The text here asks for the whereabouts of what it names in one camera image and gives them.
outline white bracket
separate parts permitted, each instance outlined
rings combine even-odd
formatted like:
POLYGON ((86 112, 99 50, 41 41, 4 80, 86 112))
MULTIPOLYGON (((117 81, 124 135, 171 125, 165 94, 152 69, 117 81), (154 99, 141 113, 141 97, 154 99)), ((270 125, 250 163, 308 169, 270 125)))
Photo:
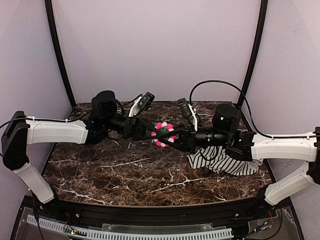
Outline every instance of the white bracket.
POLYGON ((307 175, 309 169, 308 162, 289 174, 285 178, 270 184, 265 190, 265 201, 274 206, 283 199, 290 197, 292 194, 302 189, 315 185, 313 178, 307 175))
POLYGON ((25 163, 21 168, 13 171, 36 195, 40 202, 46 204, 54 199, 54 192, 41 174, 35 169, 32 162, 25 163))
POLYGON ((135 115, 138 114, 140 108, 138 107, 138 103, 140 102, 140 100, 142 99, 143 96, 140 96, 137 98, 137 100, 134 101, 134 104, 132 105, 132 107, 130 108, 129 111, 129 115, 128 117, 134 117, 135 115))
POLYGON ((193 123, 193 126, 194 126, 194 129, 195 131, 197 132, 198 131, 198 119, 197 119, 197 116, 196 116, 196 109, 193 108, 189 103, 188 103, 188 106, 189 106, 189 109, 192 113, 192 123, 193 123))
POLYGON ((29 125, 26 140, 28 145, 38 143, 84 144, 88 135, 86 124, 81 120, 73 122, 26 120, 26 123, 29 125))

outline lavender wall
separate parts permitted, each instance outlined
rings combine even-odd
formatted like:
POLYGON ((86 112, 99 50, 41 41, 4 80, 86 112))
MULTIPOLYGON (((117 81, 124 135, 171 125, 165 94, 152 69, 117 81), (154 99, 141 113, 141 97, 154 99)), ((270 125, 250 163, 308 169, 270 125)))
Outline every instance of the lavender wall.
MULTIPOLYGON (((320 126, 320 2, 269 1, 248 99, 259 129, 293 134, 320 126)), ((302 161, 270 161, 276 178, 302 161)), ((292 196, 306 240, 320 239, 320 187, 292 196)))
MULTIPOLYGON (((44 1, 2 0, 0 6, 0 123, 17 110, 65 118, 71 107, 55 59, 44 1)), ((50 149, 50 144, 28 147, 27 154, 39 171, 50 149)), ((27 187, 2 161, 0 190, 0 238, 9 239, 27 187)))
MULTIPOLYGON (((101 90, 120 100, 146 91, 177 100, 210 78, 241 86, 259 7, 259 0, 55 0, 76 101, 89 102, 101 90)), ((212 84, 199 87, 194 99, 238 95, 212 84)))

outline pink pom-pom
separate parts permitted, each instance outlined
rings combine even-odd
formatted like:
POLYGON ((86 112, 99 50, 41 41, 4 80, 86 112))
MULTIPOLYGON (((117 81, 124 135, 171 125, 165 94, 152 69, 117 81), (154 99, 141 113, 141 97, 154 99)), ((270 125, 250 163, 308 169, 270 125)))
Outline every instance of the pink pom-pom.
POLYGON ((156 129, 160 129, 162 128, 162 123, 161 122, 158 122, 156 125, 155 125, 156 129))

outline red wire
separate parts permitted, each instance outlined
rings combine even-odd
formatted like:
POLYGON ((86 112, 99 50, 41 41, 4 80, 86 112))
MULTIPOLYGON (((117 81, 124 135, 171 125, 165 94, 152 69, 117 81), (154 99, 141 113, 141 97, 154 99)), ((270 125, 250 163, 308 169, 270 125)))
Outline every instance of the red wire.
POLYGON ((273 223, 274 223, 274 219, 272 218, 272 214, 271 214, 271 212, 270 212, 270 211, 268 211, 268 214, 269 214, 269 216, 270 216, 271 224, 273 224, 273 223))
POLYGON ((69 213, 67 213, 67 212, 66 212, 64 215, 67 216, 67 220, 66 220, 66 223, 65 223, 65 225, 67 225, 68 222, 70 222, 70 215, 69 215, 69 213))

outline wire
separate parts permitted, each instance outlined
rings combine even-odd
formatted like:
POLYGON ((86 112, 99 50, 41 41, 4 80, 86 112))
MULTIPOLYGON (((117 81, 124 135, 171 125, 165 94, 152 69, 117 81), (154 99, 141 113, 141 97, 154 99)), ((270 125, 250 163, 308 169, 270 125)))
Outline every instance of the wire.
POLYGON ((35 218, 38 230, 39 230, 41 240, 45 240, 44 235, 42 234, 42 231, 40 228, 40 224, 39 224, 39 212, 38 212, 36 201, 35 201, 36 195, 33 192, 31 192, 31 193, 32 193, 32 201, 33 201, 33 215, 34 215, 34 218, 35 218))
POLYGON ((9 123, 12 123, 12 122, 15 122, 15 121, 19 121, 19 120, 33 120, 32 118, 28 118, 28 117, 18 117, 18 118, 15 118, 15 119, 11 119, 9 121, 6 121, 4 124, 2 124, 0 126, 0 129, 2 129, 5 125, 9 124, 9 123))
POLYGON ((67 212, 65 212, 64 215, 66 215, 67 220, 66 220, 66 222, 65 222, 65 224, 64 224, 64 226, 63 226, 63 230, 65 229, 65 227, 66 227, 67 225, 68 225, 69 228, 71 228, 72 230, 75 230, 74 228, 71 227, 70 214, 67 213, 67 212))
POLYGON ((202 157, 205 161, 207 161, 207 162, 212 161, 213 159, 216 158, 216 155, 218 155, 218 151, 217 151, 217 152, 216 152, 217 154, 216 154, 214 157, 208 159, 208 158, 201 152, 201 148, 199 148, 199 153, 200 153, 201 157, 202 157))
POLYGON ((73 120, 68 120, 68 123, 72 123, 72 122, 75 122, 75 121, 78 121, 78 120, 81 120, 81 119, 83 119, 85 116, 87 116, 89 113, 91 113, 92 112, 92 109, 91 110, 89 110, 89 111, 87 111, 84 115, 82 115, 82 116, 80 116, 80 117, 78 117, 78 118, 76 118, 76 119, 73 119, 73 120))
POLYGON ((196 113, 195 116, 196 116, 196 118, 198 119, 198 125, 199 125, 199 127, 202 127, 201 117, 199 116, 198 113, 196 113))
POLYGON ((232 83, 230 83, 230 82, 227 82, 227 81, 222 81, 222 80, 217 80, 217 79, 210 79, 210 80, 205 80, 205 81, 201 81, 201 82, 197 83, 197 84, 192 88, 192 90, 191 90, 191 92, 190 92, 190 95, 189 95, 189 103, 190 103, 191 106, 193 105, 193 104, 192 104, 192 95, 193 95, 195 89, 196 89, 198 86, 200 86, 200 85, 202 85, 202 84, 207 84, 207 83, 226 84, 226 85, 229 85, 229 86, 237 89, 238 92, 243 96, 244 101, 245 101, 245 104, 246 104, 246 106, 248 107, 248 112, 249 112, 249 116, 250 116, 250 120, 251 120, 251 122, 252 122, 252 125, 253 125, 254 129, 256 130, 256 132, 259 133, 260 135, 262 135, 262 136, 264 136, 264 137, 266 137, 266 138, 269 138, 269 139, 306 139, 306 138, 307 138, 307 136, 270 136, 270 135, 264 134, 264 133, 262 133, 261 131, 259 131, 259 129, 257 128, 257 126, 256 126, 256 124, 255 124, 255 122, 254 122, 254 118, 253 118, 253 116, 252 116, 251 108, 250 108, 249 102, 248 102, 248 100, 247 100, 247 98, 246 98, 246 95, 245 95, 244 92, 241 91, 241 89, 238 88, 236 85, 234 85, 234 84, 232 84, 232 83))
POLYGON ((125 115, 126 111, 125 111, 125 108, 124 106, 121 104, 121 102, 119 102, 117 99, 113 98, 110 100, 111 102, 114 102, 115 104, 118 104, 118 106, 120 107, 121 109, 121 117, 125 115))
MULTIPOLYGON (((272 239, 273 237, 275 237, 275 236, 280 232, 280 230, 281 230, 281 228, 282 228, 282 224, 283 224, 283 210, 282 210, 282 208, 281 208, 281 215, 280 215, 279 222, 280 222, 279 227, 278 227, 277 231, 276 231, 273 235, 271 235, 271 236, 269 236, 269 237, 267 237, 267 238, 259 239, 259 240, 269 240, 269 239, 272 239)), ((255 228, 253 231, 249 232, 249 233, 246 234, 246 235, 234 236, 234 239, 243 239, 243 238, 245 238, 246 240, 257 240, 257 239, 255 239, 255 238, 247 238, 247 237, 249 237, 250 235, 256 233, 258 229, 261 230, 261 229, 262 229, 261 227, 263 227, 263 225, 255 228)))
POLYGON ((274 219, 272 218, 272 214, 271 214, 271 212, 270 212, 270 211, 268 211, 267 213, 268 213, 268 214, 269 214, 269 216, 270 216, 271 224, 273 224, 273 223, 274 223, 274 219))
POLYGON ((193 131, 196 131, 195 126, 192 124, 191 120, 189 118, 186 119, 189 123, 189 125, 191 126, 193 131))
POLYGON ((142 94, 139 94, 138 96, 135 97, 135 99, 127 102, 126 104, 123 104, 122 106, 127 106, 127 105, 129 105, 129 104, 132 104, 135 100, 137 100, 139 97, 142 97, 142 96, 143 96, 142 94))

